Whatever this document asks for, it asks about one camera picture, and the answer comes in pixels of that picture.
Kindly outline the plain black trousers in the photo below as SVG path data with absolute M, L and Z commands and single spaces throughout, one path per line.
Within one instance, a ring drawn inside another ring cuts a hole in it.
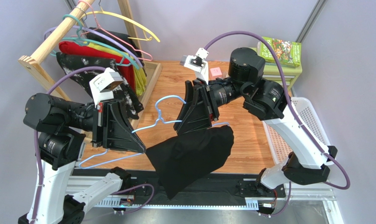
M 168 199 L 221 168 L 231 154 L 234 133 L 224 125 L 174 136 L 147 149 Z

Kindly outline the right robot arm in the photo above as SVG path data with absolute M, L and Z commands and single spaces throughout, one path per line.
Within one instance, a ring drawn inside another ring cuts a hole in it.
M 264 168 L 259 183 L 268 189 L 293 182 L 309 185 L 326 182 L 330 168 L 327 162 L 337 149 L 317 140 L 306 125 L 299 124 L 295 106 L 283 87 L 263 78 L 265 59 L 253 49 L 232 51 L 228 77 L 209 80 L 207 50 L 201 48 L 193 56 L 183 56 L 180 64 L 195 72 L 196 79 L 185 82 L 185 104 L 178 122 L 177 134 L 211 127 L 219 117 L 219 107 L 243 97 L 243 107 L 271 126 L 292 149 L 288 157 L 272 168 Z

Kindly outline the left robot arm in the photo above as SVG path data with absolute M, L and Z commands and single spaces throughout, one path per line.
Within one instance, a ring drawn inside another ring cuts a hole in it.
M 130 179 L 129 173 L 115 167 L 87 189 L 67 194 L 85 132 L 93 134 L 95 147 L 139 154 L 146 151 L 118 99 L 82 104 L 38 93 L 28 100 L 25 111 L 23 122 L 35 130 L 40 159 L 32 207 L 19 218 L 20 224 L 79 224 L 88 211 Z

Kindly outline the blue wire hanger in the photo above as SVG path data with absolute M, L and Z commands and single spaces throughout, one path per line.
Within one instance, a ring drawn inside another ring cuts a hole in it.
M 158 117 L 157 119 L 155 120 L 155 122 L 150 125 L 150 126 L 145 126 L 145 127 L 141 127 L 141 128 L 138 128 L 138 129 L 135 129 L 133 131 L 131 131 L 131 133 L 136 133 L 138 131 L 142 131 L 142 130 L 145 130 L 145 129 L 149 129 L 149 128 L 153 128 L 155 127 L 159 122 L 163 123 L 163 124 L 172 124 L 172 123 L 181 123 L 182 120 L 178 119 L 178 120 L 171 120 L 171 121 L 165 121 L 164 118 L 162 117 L 162 112 L 161 112 L 161 109 L 158 107 L 158 104 L 163 101 L 163 100 L 166 100 L 168 98 L 177 98 L 179 99 L 183 105 L 186 105 L 187 102 L 182 99 L 180 96 L 177 96 L 177 95 L 168 95 L 168 96 L 164 96 L 162 98 L 160 98 L 159 100 L 156 101 L 155 103 L 155 109 L 157 111 L 157 114 L 158 114 Z M 101 162 L 101 163 L 98 163 L 98 164 L 94 164 L 94 165 L 90 165 L 90 166 L 83 166 L 84 163 L 94 159 L 95 157 L 99 157 L 99 156 L 103 156 L 103 155 L 106 155 L 108 153 L 109 149 L 106 148 L 105 151 L 103 153 L 99 153 L 99 154 L 94 154 L 84 160 L 82 159 L 79 159 L 78 162 L 76 162 L 76 165 L 75 165 L 75 168 L 80 168 L 80 169 L 93 169 L 93 168 L 97 168 L 97 167 L 102 167 L 103 165 L 105 164 L 109 164 L 109 163 L 117 163 L 119 165 L 132 165 L 133 162 L 136 162 L 137 160 L 136 159 L 133 159 L 134 157 L 139 157 L 140 160 L 138 160 L 138 162 L 141 162 L 141 159 L 143 158 L 143 155 L 145 154 L 146 150 L 144 150 L 143 153 L 135 153 L 135 154 L 131 154 L 131 155 L 127 155 L 127 156 L 124 156 L 124 157 L 120 157 L 120 158 L 117 158 L 117 159 L 112 159 L 112 160 L 108 160 L 108 161 L 104 161 L 104 162 Z

